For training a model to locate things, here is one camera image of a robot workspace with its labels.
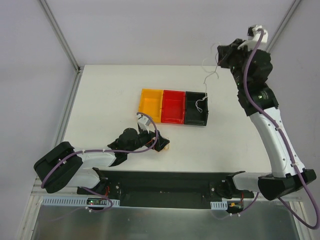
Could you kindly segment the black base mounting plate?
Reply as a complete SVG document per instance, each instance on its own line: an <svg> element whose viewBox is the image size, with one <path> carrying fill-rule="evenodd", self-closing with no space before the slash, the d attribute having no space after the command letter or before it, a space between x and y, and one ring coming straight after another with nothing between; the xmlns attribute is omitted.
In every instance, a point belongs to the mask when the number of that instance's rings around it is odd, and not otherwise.
<svg viewBox="0 0 320 240"><path fill-rule="evenodd" d="M92 191L119 200L122 207L209 209L223 197L222 172L100 172L105 178Z"/></svg>

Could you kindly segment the red plastic bin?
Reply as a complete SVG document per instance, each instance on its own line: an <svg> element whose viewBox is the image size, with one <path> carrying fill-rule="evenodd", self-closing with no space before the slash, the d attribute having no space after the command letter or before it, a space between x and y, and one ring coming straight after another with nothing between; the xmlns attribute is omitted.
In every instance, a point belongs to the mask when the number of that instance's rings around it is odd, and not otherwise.
<svg viewBox="0 0 320 240"><path fill-rule="evenodd" d="M161 122L166 124L184 124L185 91L164 90L162 98Z"/></svg>

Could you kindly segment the left aluminium frame post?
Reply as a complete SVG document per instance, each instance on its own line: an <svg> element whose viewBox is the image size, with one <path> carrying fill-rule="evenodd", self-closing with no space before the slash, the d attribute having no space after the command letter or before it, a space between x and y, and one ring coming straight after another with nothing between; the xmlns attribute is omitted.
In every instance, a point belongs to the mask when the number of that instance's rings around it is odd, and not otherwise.
<svg viewBox="0 0 320 240"><path fill-rule="evenodd" d="M60 46L62 47L66 57L68 58L70 64L72 65L73 69L77 74L81 72L81 66L79 65L78 61L76 60L75 55L73 54L70 45L68 44L62 29L59 26L58 21L56 20L54 13L48 3L47 0L38 0L37 1L46 16Z"/></svg>

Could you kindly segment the aluminium frame post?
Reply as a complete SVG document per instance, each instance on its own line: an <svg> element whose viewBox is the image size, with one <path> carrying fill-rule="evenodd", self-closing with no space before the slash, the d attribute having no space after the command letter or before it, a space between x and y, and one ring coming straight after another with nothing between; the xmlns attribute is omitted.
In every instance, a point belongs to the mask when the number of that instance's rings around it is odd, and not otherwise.
<svg viewBox="0 0 320 240"><path fill-rule="evenodd" d="M297 12L298 8L300 7L302 0L293 0L290 4L288 10L282 17L280 23L278 24L274 33L271 34L271 37L268 38L266 42L266 46L263 48L266 52L271 53L271 51L276 46L276 43L285 32L289 22L292 20L294 14Z"/></svg>
<svg viewBox="0 0 320 240"><path fill-rule="evenodd" d="M77 74L81 72L81 66L79 65L78 61L76 60L75 55L73 54L70 45L68 44L62 29L59 26L58 21L56 20L54 13L48 3L47 0L38 0L37 1L46 16L60 46L62 47L66 57L68 58L70 64L72 65L73 69Z"/></svg>

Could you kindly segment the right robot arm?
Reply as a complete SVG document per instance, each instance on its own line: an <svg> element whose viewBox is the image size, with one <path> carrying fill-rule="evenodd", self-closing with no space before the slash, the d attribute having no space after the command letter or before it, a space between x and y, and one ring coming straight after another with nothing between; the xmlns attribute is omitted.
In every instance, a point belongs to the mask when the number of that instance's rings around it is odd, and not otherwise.
<svg viewBox="0 0 320 240"><path fill-rule="evenodd" d="M270 54L258 49L249 59L252 49L241 46L243 42L237 38L229 45L219 45L218 66L230 70L238 89L238 101L261 137L271 172L240 171L229 175L225 192L234 198L243 190L257 191L271 201L300 190L317 175L300 161L290 141L283 140L288 135L279 103L266 83L273 69Z"/></svg>

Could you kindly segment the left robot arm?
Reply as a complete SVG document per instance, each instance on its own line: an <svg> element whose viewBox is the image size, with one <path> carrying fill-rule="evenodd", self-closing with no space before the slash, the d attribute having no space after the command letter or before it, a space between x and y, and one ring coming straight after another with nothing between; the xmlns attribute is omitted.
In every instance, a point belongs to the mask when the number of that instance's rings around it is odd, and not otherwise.
<svg viewBox="0 0 320 240"><path fill-rule="evenodd" d="M53 148L33 168L41 180L41 187L53 194L65 187L85 187L94 194L103 194L106 178L102 167L115 167L128 159L135 151L162 151L170 140L160 131L126 128L105 149L81 150L64 141Z"/></svg>

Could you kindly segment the yellow plastic bin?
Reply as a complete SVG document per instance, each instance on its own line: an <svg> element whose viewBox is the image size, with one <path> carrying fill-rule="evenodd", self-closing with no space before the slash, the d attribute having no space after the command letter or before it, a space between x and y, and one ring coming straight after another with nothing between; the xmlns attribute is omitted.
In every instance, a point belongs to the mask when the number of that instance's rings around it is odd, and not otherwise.
<svg viewBox="0 0 320 240"><path fill-rule="evenodd" d="M138 111L150 116L155 123L161 122L163 93L161 89L141 90Z"/></svg>

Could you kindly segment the black plastic bin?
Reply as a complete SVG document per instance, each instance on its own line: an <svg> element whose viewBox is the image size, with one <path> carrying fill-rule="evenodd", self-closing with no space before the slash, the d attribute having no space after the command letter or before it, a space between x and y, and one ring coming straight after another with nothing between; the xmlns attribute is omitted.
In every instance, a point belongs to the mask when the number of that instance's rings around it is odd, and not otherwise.
<svg viewBox="0 0 320 240"><path fill-rule="evenodd" d="M209 109L206 93L186 91L184 124L206 126L208 115Z"/></svg>

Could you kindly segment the right aluminium frame post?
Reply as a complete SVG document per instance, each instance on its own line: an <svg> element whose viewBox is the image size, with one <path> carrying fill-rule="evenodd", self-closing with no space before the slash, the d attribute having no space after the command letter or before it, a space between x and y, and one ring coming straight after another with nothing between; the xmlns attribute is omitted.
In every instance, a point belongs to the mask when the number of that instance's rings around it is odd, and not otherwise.
<svg viewBox="0 0 320 240"><path fill-rule="evenodd" d="M263 48L266 52L271 53L271 51L276 46L276 43L285 32L289 22L292 20L294 14L297 12L298 8L300 7L302 0L293 0L290 4L288 10L282 17L280 23L278 24L274 33L271 34L271 37L268 38L266 42L266 46Z"/></svg>

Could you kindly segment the left aluminium table rail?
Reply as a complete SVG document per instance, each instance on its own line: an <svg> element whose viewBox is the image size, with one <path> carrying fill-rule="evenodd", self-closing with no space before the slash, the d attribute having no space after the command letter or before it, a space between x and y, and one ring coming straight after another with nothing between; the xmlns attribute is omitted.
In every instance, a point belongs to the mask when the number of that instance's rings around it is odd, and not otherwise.
<svg viewBox="0 0 320 240"><path fill-rule="evenodd" d="M60 123L58 125L53 144L50 147L51 149L54 148L56 145L58 145L64 139L64 136L66 134L66 129L68 127L70 115L72 112L72 108L73 108L77 91L79 88L79 84L81 81L81 77L83 74L83 70L84 70L84 67L81 67L78 71L76 71L75 78L71 85L71 90L68 92L67 101L62 112L62 117L60 119ZM38 180L39 178L36 177L34 185L31 190L30 197L27 202L24 216L22 218L22 222L18 230L18 234L16 238L17 240L31 240L33 238L38 213L40 211L43 198L44 196L47 195L47 192L45 190L34 191L34 187L36 186L36 182Z"/></svg>

